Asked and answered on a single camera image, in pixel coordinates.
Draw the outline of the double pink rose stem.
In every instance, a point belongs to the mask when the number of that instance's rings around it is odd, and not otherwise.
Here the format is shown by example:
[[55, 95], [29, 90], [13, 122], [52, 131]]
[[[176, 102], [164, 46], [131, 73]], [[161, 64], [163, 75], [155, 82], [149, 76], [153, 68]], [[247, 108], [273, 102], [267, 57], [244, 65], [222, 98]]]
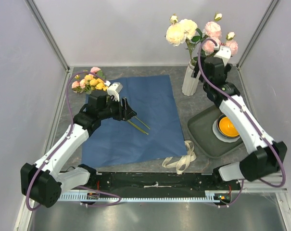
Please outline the double pink rose stem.
[[[231, 50], [231, 57], [232, 57], [236, 55], [238, 52], [238, 44], [236, 40], [234, 39], [235, 35], [236, 34], [234, 32], [227, 33], [225, 42], [222, 42], [220, 40], [219, 35], [213, 35], [213, 36], [210, 36], [210, 38], [213, 39], [219, 46], [229, 47]], [[206, 41], [201, 46], [201, 49], [205, 53], [206, 56], [212, 55], [215, 52], [215, 44], [212, 41]]]

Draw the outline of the blue wrapping paper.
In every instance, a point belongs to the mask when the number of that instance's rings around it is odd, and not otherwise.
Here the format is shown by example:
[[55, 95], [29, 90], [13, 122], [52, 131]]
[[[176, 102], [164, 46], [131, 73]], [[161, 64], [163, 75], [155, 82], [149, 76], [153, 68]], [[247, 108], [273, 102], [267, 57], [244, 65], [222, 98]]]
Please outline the blue wrapping paper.
[[186, 154], [182, 128], [168, 75], [123, 77], [120, 96], [137, 112], [128, 122], [106, 119], [82, 144], [81, 162], [92, 168], [139, 163]]

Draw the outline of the cream white rose stem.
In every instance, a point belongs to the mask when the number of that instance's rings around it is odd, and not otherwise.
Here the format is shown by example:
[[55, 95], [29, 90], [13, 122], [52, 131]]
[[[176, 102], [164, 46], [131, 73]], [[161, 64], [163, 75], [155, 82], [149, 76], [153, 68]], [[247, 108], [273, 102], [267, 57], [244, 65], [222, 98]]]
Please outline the cream white rose stem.
[[198, 28], [198, 25], [190, 19], [182, 19], [179, 21], [176, 14], [173, 14], [169, 21], [170, 26], [165, 35], [166, 41], [175, 47], [186, 44], [190, 63], [196, 65], [193, 51], [203, 38], [202, 31]]

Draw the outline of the pink rose stem with bud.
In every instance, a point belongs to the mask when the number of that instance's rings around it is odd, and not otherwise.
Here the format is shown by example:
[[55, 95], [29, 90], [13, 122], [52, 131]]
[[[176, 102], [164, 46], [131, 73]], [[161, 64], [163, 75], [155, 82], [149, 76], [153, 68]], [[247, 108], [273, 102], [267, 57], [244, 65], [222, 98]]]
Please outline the pink rose stem with bud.
[[202, 31], [202, 38], [208, 37], [221, 38], [222, 36], [221, 26], [217, 23], [221, 19], [222, 13], [216, 13], [214, 16], [214, 20], [205, 24], [204, 29]]

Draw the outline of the artificial flower bouquet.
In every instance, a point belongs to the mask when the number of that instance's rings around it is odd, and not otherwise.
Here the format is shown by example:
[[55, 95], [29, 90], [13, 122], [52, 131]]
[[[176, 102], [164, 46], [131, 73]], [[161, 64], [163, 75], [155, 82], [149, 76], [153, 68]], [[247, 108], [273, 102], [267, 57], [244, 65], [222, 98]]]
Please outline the artificial flower bouquet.
[[[86, 93], [88, 95], [87, 102], [73, 118], [75, 124], [80, 125], [91, 136], [105, 119], [112, 118], [116, 121], [122, 121], [120, 118], [120, 102], [122, 98], [120, 98], [119, 102], [116, 102], [105, 96], [106, 88], [104, 83], [107, 80], [99, 68], [77, 73], [74, 78], [76, 81], [72, 83], [72, 90], [75, 93]], [[131, 122], [131, 119], [127, 122], [140, 132], [146, 135], [149, 134]]]

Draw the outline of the cream ribbon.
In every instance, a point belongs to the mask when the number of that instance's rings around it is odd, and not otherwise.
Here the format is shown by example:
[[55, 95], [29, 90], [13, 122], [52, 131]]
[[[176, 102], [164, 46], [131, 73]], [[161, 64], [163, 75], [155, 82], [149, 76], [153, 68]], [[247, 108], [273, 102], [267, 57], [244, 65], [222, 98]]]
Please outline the cream ribbon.
[[162, 167], [171, 169], [174, 168], [178, 175], [182, 175], [184, 171], [190, 166], [191, 162], [197, 159], [197, 155], [194, 151], [194, 143], [192, 141], [185, 141], [185, 147], [187, 154], [181, 156], [178, 161], [170, 163], [172, 157], [167, 157], [162, 162]]

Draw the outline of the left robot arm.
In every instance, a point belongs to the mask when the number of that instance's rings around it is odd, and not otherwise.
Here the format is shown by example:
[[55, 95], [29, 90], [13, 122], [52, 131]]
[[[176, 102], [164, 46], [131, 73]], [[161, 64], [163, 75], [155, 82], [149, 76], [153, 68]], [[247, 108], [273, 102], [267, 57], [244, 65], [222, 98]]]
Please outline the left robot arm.
[[74, 188], [93, 189], [97, 184], [96, 170], [81, 164], [75, 169], [61, 172], [62, 167], [105, 119], [129, 121], [137, 113], [130, 107], [126, 98], [116, 101], [107, 93], [90, 95], [88, 102], [73, 117], [72, 124], [58, 142], [34, 164], [22, 166], [21, 190], [26, 197], [26, 206], [30, 211], [33, 200], [49, 208], [60, 196]]

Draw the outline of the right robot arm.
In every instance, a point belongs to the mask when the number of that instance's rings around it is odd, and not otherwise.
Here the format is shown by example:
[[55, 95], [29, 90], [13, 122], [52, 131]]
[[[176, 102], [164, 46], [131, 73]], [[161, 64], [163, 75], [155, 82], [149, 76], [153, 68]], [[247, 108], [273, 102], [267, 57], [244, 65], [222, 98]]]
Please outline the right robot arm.
[[276, 142], [263, 130], [237, 87], [226, 81], [230, 65], [219, 57], [199, 56], [196, 68], [203, 78], [203, 90], [208, 99], [232, 122], [248, 152], [242, 161], [218, 167], [218, 173], [211, 178], [212, 185], [221, 190], [235, 179], [265, 182], [265, 176], [280, 171], [282, 181], [275, 187], [282, 187], [286, 182], [283, 160], [287, 146], [282, 141]]

